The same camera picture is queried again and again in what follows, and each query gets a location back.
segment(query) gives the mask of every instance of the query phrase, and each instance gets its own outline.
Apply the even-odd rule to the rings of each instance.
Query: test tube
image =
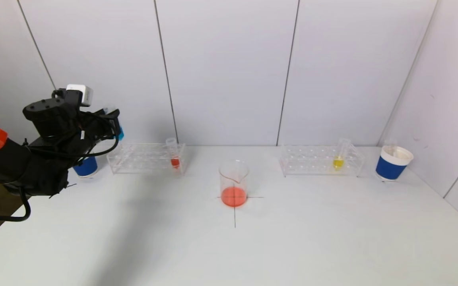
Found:
[[[340,138],[338,140],[336,154],[333,158],[333,168],[335,168],[335,170],[340,170],[342,169],[342,166],[344,166],[344,160],[345,156],[347,155],[349,145],[351,145],[351,140],[349,139]]]
[[[167,138],[167,140],[165,140],[165,145],[167,146],[169,156],[171,156],[171,165],[173,168],[178,169],[180,167],[180,155],[178,154],[178,142],[176,138]]]

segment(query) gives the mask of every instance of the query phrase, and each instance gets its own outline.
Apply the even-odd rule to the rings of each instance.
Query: black cross mark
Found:
[[[247,199],[264,199],[264,197],[247,197]],[[234,228],[236,228],[236,207],[233,207],[233,212],[234,212]]]

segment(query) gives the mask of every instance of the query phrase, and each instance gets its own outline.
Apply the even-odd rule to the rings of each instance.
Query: test tube rack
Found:
[[[185,171],[185,144],[178,144],[180,165],[174,168],[165,144],[119,145],[107,154],[113,174],[180,176]]]
[[[344,165],[340,170],[333,166],[337,146],[282,145],[280,166],[284,176],[289,175],[339,175],[356,176],[365,162],[363,155],[349,145]]]

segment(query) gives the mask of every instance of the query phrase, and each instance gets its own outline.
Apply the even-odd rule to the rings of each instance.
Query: robotic arm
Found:
[[[51,98],[24,107],[24,116],[40,134],[30,144],[25,141],[19,145],[0,129],[0,183],[9,192],[19,194],[23,202],[26,200],[24,206],[26,195],[51,196],[66,188],[68,169],[82,164],[84,158],[107,154],[116,148],[120,111],[81,111],[81,106],[91,105],[91,98],[89,87],[68,85],[53,91]],[[111,148],[89,154],[106,139],[115,139]]]

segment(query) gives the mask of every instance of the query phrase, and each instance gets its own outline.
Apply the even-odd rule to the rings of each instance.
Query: test tube with yellow liquid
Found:
[[[349,150],[349,145],[351,145],[351,140],[340,138],[338,141],[337,150],[335,156],[333,157],[333,168],[338,171],[344,166],[345,156]]]

